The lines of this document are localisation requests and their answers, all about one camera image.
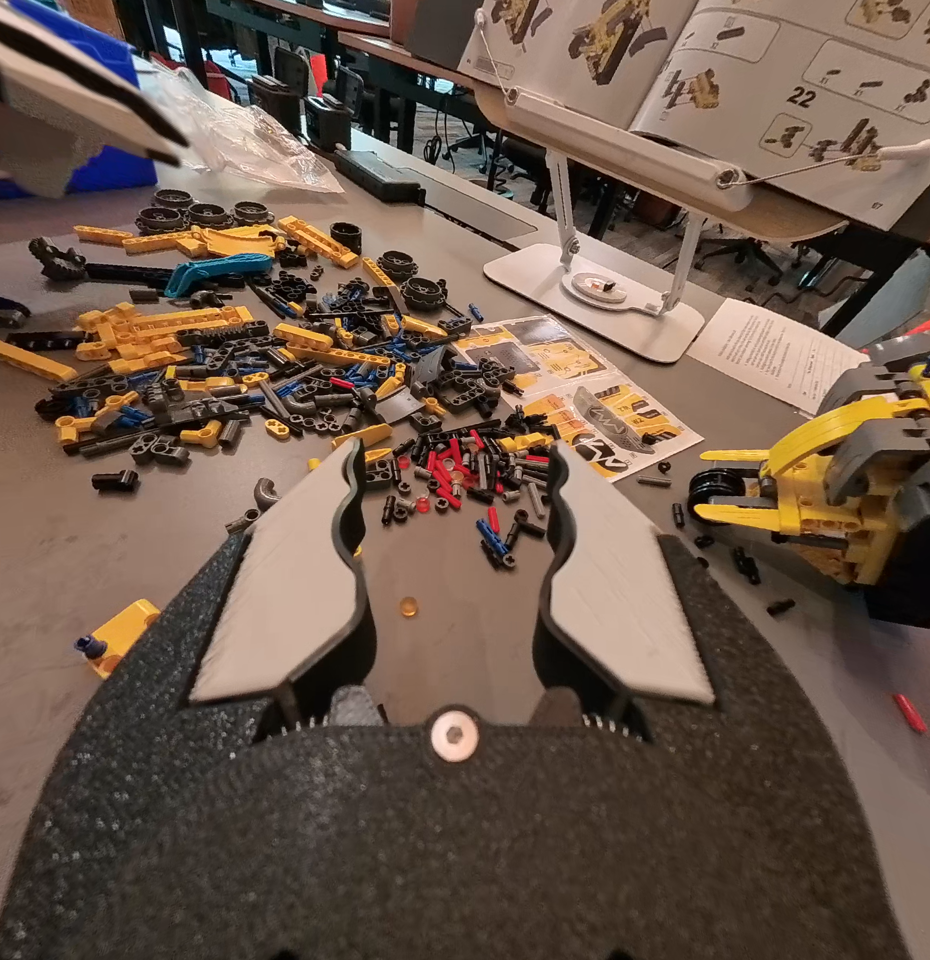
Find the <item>clear plastic bag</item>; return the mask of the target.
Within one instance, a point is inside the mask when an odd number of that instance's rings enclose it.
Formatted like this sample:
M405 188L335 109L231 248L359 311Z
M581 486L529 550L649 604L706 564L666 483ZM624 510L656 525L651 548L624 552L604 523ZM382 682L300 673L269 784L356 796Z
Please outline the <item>clear plastic bag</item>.
M227 101L186 67L156 59L137 76L142 92L188 139L186 159L196 161L194 169L272 187L344 192L327 162L261 108Z

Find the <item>teal brick separator tool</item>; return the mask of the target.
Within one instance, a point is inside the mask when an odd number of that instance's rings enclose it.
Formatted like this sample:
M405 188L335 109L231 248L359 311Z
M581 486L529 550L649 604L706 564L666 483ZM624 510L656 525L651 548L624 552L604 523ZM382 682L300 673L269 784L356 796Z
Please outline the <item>teal brick separator tool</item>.
M183 262L172 270L163 294L168 299L183 299L201 289L206 282L218 282L224 277L259 277L269 273L273 266L274 258L262 253Z

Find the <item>black power strip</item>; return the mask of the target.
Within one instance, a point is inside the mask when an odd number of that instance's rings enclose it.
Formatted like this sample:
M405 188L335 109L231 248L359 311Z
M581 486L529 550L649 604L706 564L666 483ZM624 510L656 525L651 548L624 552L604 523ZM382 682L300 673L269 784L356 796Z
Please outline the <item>black power strip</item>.
M426 191L423 186L416 179L401 174L375 152L337 147L333 160L342 176L379 201L424 207Z

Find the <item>yellow toy brick beam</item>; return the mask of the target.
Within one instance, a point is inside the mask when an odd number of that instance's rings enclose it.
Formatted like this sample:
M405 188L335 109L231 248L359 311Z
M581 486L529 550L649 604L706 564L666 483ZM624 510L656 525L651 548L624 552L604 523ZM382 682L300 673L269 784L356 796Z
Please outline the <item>yellow toy brick beam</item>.
M77 638L73 648L99 678L106 679L159 615L157 606L139 599L96 630Z

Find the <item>black electronic box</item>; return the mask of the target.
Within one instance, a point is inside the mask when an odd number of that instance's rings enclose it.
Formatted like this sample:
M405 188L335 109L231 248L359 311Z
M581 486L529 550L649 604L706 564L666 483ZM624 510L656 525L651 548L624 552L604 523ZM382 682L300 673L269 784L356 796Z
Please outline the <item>black electronic box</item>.
M330 154L351 150L351 112L333 95L303 99L303 123L308 144L316 150Z
M294 138L302 136L302 103L299 93L270 76L254 76L247 82L252 106L259 108Z

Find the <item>yellow grey sticker sheet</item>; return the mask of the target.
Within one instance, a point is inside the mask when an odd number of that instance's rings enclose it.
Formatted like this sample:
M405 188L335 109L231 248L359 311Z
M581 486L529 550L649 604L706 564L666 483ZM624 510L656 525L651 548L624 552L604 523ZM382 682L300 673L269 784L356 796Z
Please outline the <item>yellow grey sticker sheet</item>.
M514 370L507 402L545 415L562 441L607 481L669 461L703 441L596 348L547 315L478 325L457 343L468 363Z

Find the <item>pile of toy brick pieces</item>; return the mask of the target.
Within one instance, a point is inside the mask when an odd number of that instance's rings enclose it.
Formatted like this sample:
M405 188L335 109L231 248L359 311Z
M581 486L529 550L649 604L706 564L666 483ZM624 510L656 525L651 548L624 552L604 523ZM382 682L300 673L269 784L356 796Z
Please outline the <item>pile of toy brick pieces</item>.
M177 470L193 448L234 448L257 415L280 442L362 441L385 527L475 501L495 570L516 566L521 538L544 537L558 431L521 406L495 415L503 394L521 394L514 370L459 352L482 315L450 306L444 279L419 276L399 250L363 256L355 223L323 232L255 202L224 209L176 190L155 202L136 232L82 224L73 234L129 258L180 255L172 269L94 262L41 236L28 243L44 280L126 284L124 301L39 331L26 329L27 306L0 297L0 363L49 383L35 410L66 455L124 451ZM179 264L236 254L268 255L274 266L164 296Z

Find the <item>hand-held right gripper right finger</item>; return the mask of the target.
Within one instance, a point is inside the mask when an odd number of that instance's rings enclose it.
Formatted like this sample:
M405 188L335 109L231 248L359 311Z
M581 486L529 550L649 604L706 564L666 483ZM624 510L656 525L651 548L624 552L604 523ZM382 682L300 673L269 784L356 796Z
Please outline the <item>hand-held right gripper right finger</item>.
M651 699L712 709L716 693L669 568L668 541L570 445L552 445L534 666L583 703Z

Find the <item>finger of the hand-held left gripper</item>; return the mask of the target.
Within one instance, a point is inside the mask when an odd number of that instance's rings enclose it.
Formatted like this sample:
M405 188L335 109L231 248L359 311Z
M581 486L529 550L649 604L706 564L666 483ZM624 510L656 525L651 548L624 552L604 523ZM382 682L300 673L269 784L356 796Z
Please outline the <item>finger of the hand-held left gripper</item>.
M136 86L50 30L0 30L0 170L57 198L105 147L177 165L189 142Z
M109 147L187 147L133 84L0 2L0 110Z

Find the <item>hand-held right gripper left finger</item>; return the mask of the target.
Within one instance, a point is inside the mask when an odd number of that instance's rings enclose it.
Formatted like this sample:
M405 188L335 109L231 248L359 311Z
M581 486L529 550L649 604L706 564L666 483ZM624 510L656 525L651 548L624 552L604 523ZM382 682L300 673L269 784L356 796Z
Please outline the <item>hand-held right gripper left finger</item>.
M376 630L361 560L365 450L345 440L252 526L189 692L194 705L273 697L297 721L361 686Z

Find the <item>scattered black toy pins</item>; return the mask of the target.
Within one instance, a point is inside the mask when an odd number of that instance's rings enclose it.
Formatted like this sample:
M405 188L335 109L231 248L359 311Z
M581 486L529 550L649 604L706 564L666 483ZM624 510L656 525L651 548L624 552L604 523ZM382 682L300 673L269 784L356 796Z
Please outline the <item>scattered black toy pins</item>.
M637 483L650 488L670 489L672 480L667 473L670 463L660 462L658 468L661 476L639 475ZM673 525L679 530L684 530L694 523L699 526L721 525L722 521L701 519L696 512L699 507L710 505L712 499L717 501L719 498L731 498L731 506L758 506L759 498L747 497L748 481L757 480L758 476L758 464L754 462L720 463L699 471L689 482L685 500L676 501L670 507ZM697 533L693 541L700 552L716 544L714 535L709 532ZM757 562L744 547L732 547L731 558L736 572L751 586L762 585ZM796 606L795 599L785 597L769 603L766 610L771 618L781 618Z

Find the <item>blue plastic bin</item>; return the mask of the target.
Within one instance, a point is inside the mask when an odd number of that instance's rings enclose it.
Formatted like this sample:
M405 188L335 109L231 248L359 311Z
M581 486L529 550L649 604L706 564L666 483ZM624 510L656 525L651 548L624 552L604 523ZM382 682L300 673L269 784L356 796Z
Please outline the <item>blue plastic bin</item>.
M69 14L59 11L56 2L12 1L6 4L138 88L133 49L124 42L121 35L114 36L87 26ZM156 166L152 160L105 147L97 156L74 171L65 193L95 193L155 186L157 181ZM19 187L8 174L0 170L0 200L24 198L28 195L29 192Z

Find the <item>printed white paper sheets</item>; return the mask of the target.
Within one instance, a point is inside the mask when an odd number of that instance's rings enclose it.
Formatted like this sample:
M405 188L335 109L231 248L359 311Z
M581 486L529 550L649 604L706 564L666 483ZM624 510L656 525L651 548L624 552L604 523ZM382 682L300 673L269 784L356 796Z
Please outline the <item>printed white paper sheets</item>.
M868 361L816 328L730 297L687 355L809 417L842 374Z

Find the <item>yellow grey toy brick robot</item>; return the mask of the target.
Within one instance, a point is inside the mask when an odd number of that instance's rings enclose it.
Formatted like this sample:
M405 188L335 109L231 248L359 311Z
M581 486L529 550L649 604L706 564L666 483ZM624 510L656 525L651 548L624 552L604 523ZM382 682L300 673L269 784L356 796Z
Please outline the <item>yellow grey toy brick robot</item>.
M702 523L752 529L860 591L869 616L930 629L930 332L874 345L770 449L708 451Z

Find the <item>black office chair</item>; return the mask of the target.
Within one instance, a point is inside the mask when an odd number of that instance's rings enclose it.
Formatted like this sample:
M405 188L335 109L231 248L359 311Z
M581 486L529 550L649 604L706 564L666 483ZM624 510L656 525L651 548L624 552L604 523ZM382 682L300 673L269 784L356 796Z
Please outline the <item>black office chair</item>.
M487 186L495 166L495 193L539 210L550 203L543 148L497 135L443 111L423 107L416 115L413 154L478 186Z
M777 288L784 277L783 268L766 250L765 242L728 233L721 223L712 230L702 228L692 266L704 273L718 261L727 262L723 283L747 294L756 292L759 286Z

